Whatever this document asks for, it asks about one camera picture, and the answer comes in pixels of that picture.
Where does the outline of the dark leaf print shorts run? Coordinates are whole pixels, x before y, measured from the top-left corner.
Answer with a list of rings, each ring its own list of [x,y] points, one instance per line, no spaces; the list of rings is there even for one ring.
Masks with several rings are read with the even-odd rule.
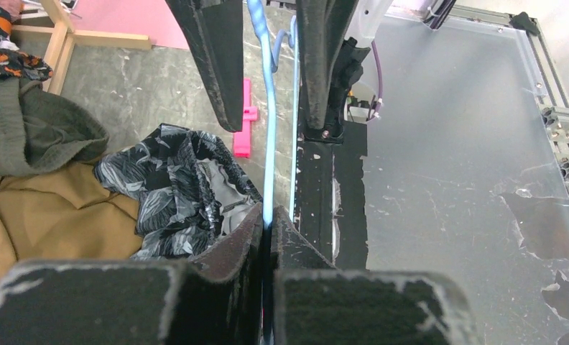
[[[197,257],[262,201],[221,138],[170,124],[104,156],[93,173],[105,189],[139,203],[135,260]]]

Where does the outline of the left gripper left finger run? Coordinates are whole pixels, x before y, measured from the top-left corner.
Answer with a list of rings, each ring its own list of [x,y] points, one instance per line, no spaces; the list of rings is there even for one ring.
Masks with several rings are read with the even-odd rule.
[[[35,260],[0,282],[0,344],[257,344],[262,207],[194,259]]]

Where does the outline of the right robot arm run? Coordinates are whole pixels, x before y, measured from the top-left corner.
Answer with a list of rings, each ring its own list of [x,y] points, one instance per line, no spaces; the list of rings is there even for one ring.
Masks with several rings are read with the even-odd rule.
[[[199,70],[219,125],[243,128],[243,14],[248,12],[262,52],[267,93],[283,42],[298,52],[300,110],[313,132],[332,132],[344,95],[360,76],[390,1],[296,1],[288,29],[271,36],[263,1],[169,1]]]

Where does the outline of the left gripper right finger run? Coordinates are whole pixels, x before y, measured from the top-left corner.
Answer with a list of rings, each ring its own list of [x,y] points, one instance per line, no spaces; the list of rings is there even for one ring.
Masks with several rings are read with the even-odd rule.
[[[435,272],[340,270],[276,207],[274,344],[478,344],[468,300]]]

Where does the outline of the blue wire hanger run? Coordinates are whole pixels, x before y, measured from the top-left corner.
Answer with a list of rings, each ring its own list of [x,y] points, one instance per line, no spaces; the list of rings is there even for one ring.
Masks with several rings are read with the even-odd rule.
[[[262,72],[267,95],[267,137],[264,167],[264,202],[263,228],[271,229],[274,218],[274,172],[275,152],[277,141],[277,96],[273,75],[278,71],[278,61],[282,44],[285,42],[294,51],[294,72],[292,97],[294,120],[297,120],[300,88],[300,43],[298,38],[297,17],[292,16],[290,28],[278,31],[274,44],[271,43],[269,26],[265,16],[264,5],[260,0],[248,0],[247,8],[250,14],[254,33],[259,41],[262,57]]]

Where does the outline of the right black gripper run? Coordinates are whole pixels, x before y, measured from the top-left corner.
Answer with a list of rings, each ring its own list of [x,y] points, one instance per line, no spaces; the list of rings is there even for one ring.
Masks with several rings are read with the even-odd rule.
[[[242,130],[244,16],[241,1],[167,0],[200,73],[219,125]],[[352,85],[364,73],[369,47],[344,40],[357,0],[296,2],[303,140],[343,143]]]

